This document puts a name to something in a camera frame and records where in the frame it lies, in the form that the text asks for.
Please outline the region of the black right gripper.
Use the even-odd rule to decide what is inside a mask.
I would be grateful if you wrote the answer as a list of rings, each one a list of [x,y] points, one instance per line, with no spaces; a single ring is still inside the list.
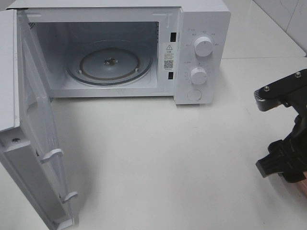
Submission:
[[[263,178],[273,174],[288,183],[306,179],[307,172],[307,106],[292,105],[298,113],[290,138],[278,140],[268,146],[269,154],[256,162]]]

